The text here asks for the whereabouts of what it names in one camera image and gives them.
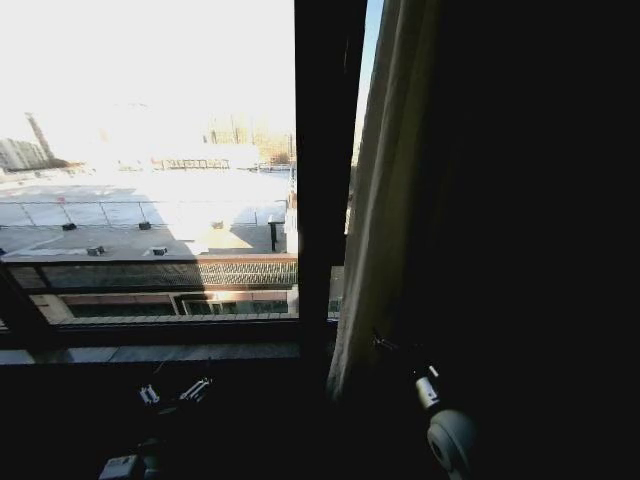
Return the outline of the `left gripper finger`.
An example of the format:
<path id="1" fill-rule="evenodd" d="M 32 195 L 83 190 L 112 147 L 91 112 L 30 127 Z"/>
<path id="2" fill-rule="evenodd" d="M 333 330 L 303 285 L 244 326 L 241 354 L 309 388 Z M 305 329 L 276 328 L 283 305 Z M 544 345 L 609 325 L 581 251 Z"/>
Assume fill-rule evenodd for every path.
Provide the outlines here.
<path id="1" fill-rule="evenodd" d="M 166 385 L 163 377 L 164 364 L 154 366 L 151 372 L 141 381 L 138 394 L 144 405 L 158 405 L 166 397 Z"/>
<path id="2" fill-rule="evenodd" d="M 193 385 L 182 392 L 178 399 L 181 402 L 201 402 L 209 393 L 213 385 L 211 377 L 203 377 L 198 379 Z"/>

